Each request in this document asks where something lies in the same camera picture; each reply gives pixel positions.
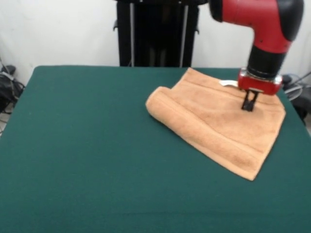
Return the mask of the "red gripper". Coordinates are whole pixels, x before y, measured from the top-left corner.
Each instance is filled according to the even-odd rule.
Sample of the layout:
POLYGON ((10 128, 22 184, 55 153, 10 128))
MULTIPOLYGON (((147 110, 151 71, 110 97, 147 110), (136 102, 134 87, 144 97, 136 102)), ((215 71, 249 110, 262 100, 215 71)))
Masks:
POLYGON ((259 79, 252 76, 246 68, 241 68, 238 74, 238 88, 246 91, 241 109, 252 112, 259 93, 273 96, 281 88, 282 82, 283 78, 281 75, 277 75, 272 80, 259 79), (253 94, 251 100, 249 99, 250 93, 253 94))

